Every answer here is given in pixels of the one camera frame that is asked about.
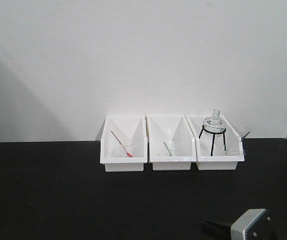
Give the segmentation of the grey metal gripper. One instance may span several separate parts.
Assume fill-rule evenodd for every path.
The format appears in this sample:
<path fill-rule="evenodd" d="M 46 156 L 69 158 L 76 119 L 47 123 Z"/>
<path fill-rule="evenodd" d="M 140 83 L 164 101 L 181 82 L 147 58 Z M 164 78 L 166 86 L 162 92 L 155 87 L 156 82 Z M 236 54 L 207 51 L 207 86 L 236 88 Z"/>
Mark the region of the grey metal gripper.
<path fill-rule="evenodd" d="M 264 215 L 265 208 L 251 208 L 234 223 L 203 220 L 201 232 L 214 240 L 245 240 L 247 231 Z"/>

